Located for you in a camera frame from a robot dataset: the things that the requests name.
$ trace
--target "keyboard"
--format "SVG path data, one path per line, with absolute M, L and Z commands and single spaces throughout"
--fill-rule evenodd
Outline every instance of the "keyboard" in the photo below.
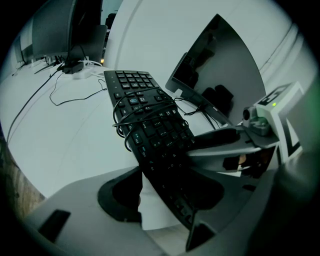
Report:
M 195 140 L 173 99 L 145 71 L 105 71 L 117 133 L 172 213 L 191 228 L 195 205 L 186 151 Z

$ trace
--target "wooden floor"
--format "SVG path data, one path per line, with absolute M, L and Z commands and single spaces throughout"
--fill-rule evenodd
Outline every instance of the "wooden floor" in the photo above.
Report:
M 1 184 L 5 186 L 6 197 L 17 217 L 23 219 L 45 197 L 29 182 L 22 171 L 15 166 L 10 153 L 5 148 L 3 138 L 1 141 L 0 159 Z

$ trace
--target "desk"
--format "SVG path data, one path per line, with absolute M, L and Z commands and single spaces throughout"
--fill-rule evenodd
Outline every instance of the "desk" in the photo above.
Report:
M 43 66 L 24 66 L 0 85 L 0 121 L 6 138 L 14 117 L 48 79 L 49 70 L 34 74 Z M 94 68 L 96 73 L 105 70 L 108 69 Z M 58 73 L 54 75 L 26 106 L 12 127 L 9 140 L 14 160 L 45 197 L 77 180 L 138 165 L 134 155 L 125 149 L 124 139 L 112 127 L 113 106 L 108 91 L 55 106 L 49 95 L 58 76 Z M 101 90 L 98 79 L 90 76 L 72 80 L 63 74 L 52 99 L 59 103 L 84 98 Z M 194 110 L 185 102 L 178 105 L 186 112 Z M 202 113 L 184 118 L 194 135 L 212 130 Z

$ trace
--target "monitor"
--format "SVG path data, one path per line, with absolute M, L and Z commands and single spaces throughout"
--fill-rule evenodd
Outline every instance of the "monitor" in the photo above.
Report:
M 71 48 L 72 21 L 77 0 L 50 0 L 33 17 L 33 57 L 60 56 Z
M 101 60 L 103 46 L 100 38 L 102 0 L 50 0 L 33 17 L 33 57 L 68 56 Z
M 216 15 L 183 55 L 165 87 L 221 124 L 237 125 L 243 110 L 266 95 L 259 69 L 236 31 Z

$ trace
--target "cable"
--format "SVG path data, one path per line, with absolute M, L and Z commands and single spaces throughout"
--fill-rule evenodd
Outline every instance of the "cable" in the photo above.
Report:
M 217 122 L 214 118 L 212 118 L 212 120 L 215 121 L 216 125 L 217 125 L 217 126 L 219 127 L 219 129 L 220 129 L 220 125 L 218 124 L 218 122 Z
M 15 118 L 13 119 L 9 131 L 8 131 L 8 135 L 7 135 L 7 139 L 6 139 L 6 144 L 8 145 L 8 149 L 9 149 L 9 136 L 10 136 L 10 132 L 12 127 L 14 126 L 15 121 L 17 120 L 18 116 L 21 114 L 21 112 L 25 109 L 25 107 L 28 105 L 28 103 L 31 101 L 31 99 L 37 94 L 37 92 L 39 92 L 41 90 L 42 87 L 44 87 L 46 85 L 47 82 L 49 82 L 49 80 L 58 72 L 59 70 L 57 70 L 56 72 L 54 72 L 48 79 L 47 81 L 44 82 L 43 85 L 41 85 L 35 92 L 34 94 L 32 94 L 32 96 L 27 100 L 27 102 L 23 105 L 23 107 L 21 108 L 21 110 L 19 111 L 19 113 L 15 116 Z
M 50 93 L 50 96 L 49 96 L 50 101 L 51 101 L 55 106 L 60 106 L 60 105 L 62 105 L 62 104 L 68 103 L 68 102 L 84 101 L 84 100 L 90 98 L 91 96 L 96 95 L 97 93 L 100 93 L 100 92 L 102 92 L 102 91 L 106 91 L 106 90 L 107 90 L 107 88 L 103 88 L 103 85 L 102 85 L 101 82 L 100 82 L 100 81 L 103 81 L 103 82 L 105 82 L 105 81 L 102 80 L 102 79 L 98 79 L 98 82 L 99 82 L 99 84 L 101 85 L 101 90 L 96 91 L 95 93 L 92 93 L 91 95 L 89 95 L 88 97 L 85 97 L 85 98 L 69 99 L 69 100 L 66 100 L 66 101 L 63 101 L 63 102 L 60 102 L 60 103 L 57 104 L 57 103 L 53 102 L 53 100 L 51 99 L 51 96 L 52 96 L 52 94 L 55 92 L 56 87 L 57 87 L 57 81 L 58 81 L 59 77 L 61 77 L 62 74 L 63 74 L 63 73 L 61 73 L 61 74 L 57 77 L 57 79 L 56 79 L 56 81 L 55 81 L 54 89 L 53 89 L 53 91 Z
M 159 112 L 159 111 L 161 111 L 161 110 L 164 110 L 164 109 L 166 109 L 166 108 L 168 108 L 168 107 L 175 106 L 175 105 L 176 105 L 176 103 L 173 103 L 173 104 L 170 104 L 170 105 L 161 107 L 161 108 L 159 108 L 159 109 L 157 109 L 157 110 L 152 111 L 152 113 L 150 113 L 150 114 L 148 114 L 147 116 L 145 116 L 145 118 L 143 118 L 142 120 L 130 122 L 130 123 L 128 123 L 128 124 L 142 123 L 142 122 L 145 122 L 145 121 L 148 121 L 148 120 L 158 119 L 158 118 L 159 118 L 158 116 L 153 117 L 153 118 L 149 118 L 149 119 L 146 119 L 146 118 L 149 117 L 149 116 L 151 116 L 151 115 L 153 115 L 154 112 Z M 133 132 L 133 130 L 136 128 L 136 126 L 137 126 L 137 125 L 135 125 L 135 126 L 128 132 L 128 134 L 126 135 L 126 137 L 125 137 L 125 139 L 124 139 L 124 146 L 125 146 L 125 148 L 126 148 L 128 151 L 130 151 L 130 152 L 131 152 L 131 150 L 130 150 L 130 149 L 128 148 L 128 146 L 127 146 L 127 141 L 128 141 L 128 139 L 129 139 L 130 134 Z
M 96 61 L 93 61 L 93 60 L 78 60 L 78 62 L 83 62 L 83 63 L 94 63 L 94 64 L 99 65 L 100 67 L 103 67 L 103 66 L 101 65 L 101 63 L 96 62 Z
M 85 51 L 84 51 L 84 49 L 82 48 L 81 44 L 78 44 L 78 46 L 80 46 L 81 51 L 82 51 L 82 53 L 83 53 L 83 55 L 84 55 L 84 58 L 88 61 L 87 56 L 86 56 L 86 54 L 85 54 Z

